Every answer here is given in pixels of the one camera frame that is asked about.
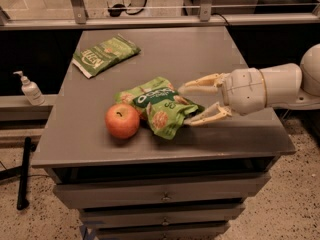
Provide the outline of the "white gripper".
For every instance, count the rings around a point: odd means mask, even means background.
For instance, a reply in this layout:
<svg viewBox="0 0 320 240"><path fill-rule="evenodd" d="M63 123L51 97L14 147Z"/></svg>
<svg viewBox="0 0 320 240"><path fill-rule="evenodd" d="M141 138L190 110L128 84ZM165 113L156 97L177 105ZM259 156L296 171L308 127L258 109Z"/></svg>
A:
<svg viewBox="0 0 320 240"><path fill-rule="evenodd" d="M266 90L262 74L255 68L236 69L230 74L214 73L184 83L180 94L213 93L222 87L223 102L206 108L200 114L184 120L188 126L207 125L232 116L232 110L241 115L260 111L266 106Z"/></svg>

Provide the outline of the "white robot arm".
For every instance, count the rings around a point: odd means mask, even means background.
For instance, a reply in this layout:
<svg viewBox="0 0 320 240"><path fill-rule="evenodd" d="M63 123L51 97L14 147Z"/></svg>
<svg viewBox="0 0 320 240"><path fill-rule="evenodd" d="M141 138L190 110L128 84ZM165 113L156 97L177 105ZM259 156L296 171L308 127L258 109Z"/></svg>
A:
<svg viewBox="0 0 320 240"><path fill-rule="evenodd" d="M247 115L267 107L290 110L320 108L320 44L312 46L299 64L288 63L264 69L236 69L230 73L214 73L189 81L178 92L217 93L216 102L202 113L184 121L200 126L231 117Z"/></svg>

